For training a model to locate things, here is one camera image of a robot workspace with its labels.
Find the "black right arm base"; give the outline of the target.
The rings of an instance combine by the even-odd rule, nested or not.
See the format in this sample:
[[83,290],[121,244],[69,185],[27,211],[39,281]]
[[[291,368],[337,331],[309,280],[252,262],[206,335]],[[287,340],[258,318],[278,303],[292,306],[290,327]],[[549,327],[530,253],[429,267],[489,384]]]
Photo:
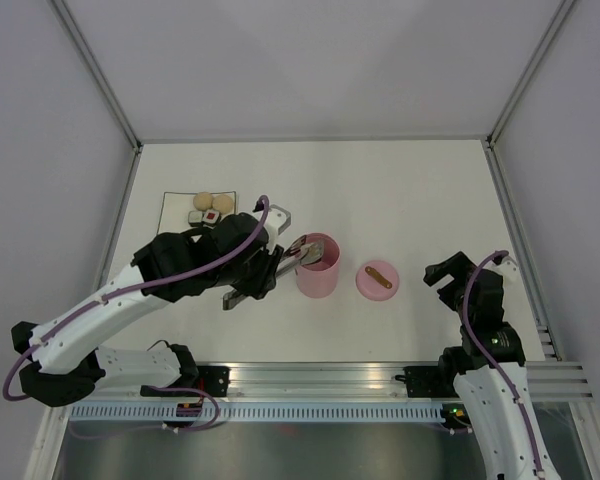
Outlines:
[[452,384],[437,366],[407,366],[403,375],[409,398],[457,398]]

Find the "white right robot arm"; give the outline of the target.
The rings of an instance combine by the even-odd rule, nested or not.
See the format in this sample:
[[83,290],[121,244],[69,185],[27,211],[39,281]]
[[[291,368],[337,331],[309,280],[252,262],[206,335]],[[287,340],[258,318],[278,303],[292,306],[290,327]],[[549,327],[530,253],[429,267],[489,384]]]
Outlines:
[[488,479],[558,479],[529,393],[521,339],[504,320],[504,279],[487,268],[509,252],[496,251],[474,264],[462,251],[425,268],[423,281],[458,314],[462,344],[443,350],[436,381],[458,395],[466,412]]

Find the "red sushi roll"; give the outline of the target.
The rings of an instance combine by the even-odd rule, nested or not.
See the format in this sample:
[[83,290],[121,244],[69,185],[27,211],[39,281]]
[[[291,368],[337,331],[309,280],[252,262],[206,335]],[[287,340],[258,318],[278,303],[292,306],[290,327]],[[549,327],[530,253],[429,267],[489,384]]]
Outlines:
[[203,225],[213,227],[217,225],[222,219],[222,215],[219,211],[209,209],[202,213],[201,222]]

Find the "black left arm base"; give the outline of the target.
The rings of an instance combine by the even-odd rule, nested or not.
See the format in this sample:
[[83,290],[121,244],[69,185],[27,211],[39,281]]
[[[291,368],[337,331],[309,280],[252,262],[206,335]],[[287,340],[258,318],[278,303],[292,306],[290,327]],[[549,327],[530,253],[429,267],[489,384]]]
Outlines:
[[227,365],[198,367],[198,377],[195,380],[177,380],[174,384],[162,389],[143,385],[141,397],[198,397],[191,389],[204,391],[215,398],[225,398],[230,383],[230,367]]

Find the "white sushi roll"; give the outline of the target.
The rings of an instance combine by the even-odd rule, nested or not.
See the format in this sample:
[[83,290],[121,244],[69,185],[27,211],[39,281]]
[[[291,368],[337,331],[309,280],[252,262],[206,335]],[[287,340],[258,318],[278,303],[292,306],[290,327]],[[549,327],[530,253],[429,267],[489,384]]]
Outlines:
[[203,223],[204,213],[197,210],[192,210],[188,212],[187,215],[187,223],[190,227],[197,227]]

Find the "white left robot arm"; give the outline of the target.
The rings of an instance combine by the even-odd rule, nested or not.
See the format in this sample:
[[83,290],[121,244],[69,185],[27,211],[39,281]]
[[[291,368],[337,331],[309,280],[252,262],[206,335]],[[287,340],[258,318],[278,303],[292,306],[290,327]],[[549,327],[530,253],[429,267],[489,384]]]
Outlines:
[[256,300],[276,286],[284,250],[279,236],[288,212],[269,206],[239,213],[213,227],[164,232],[137,251],[120,273],[60,317],[20,322],[11,330],[20,357],[3,385],[8,401],[73,404],[105,389],[147,397],[186,396],[199,384],[189,348],[115,350],[104,342],[135,321],[185,297],[228,286]]

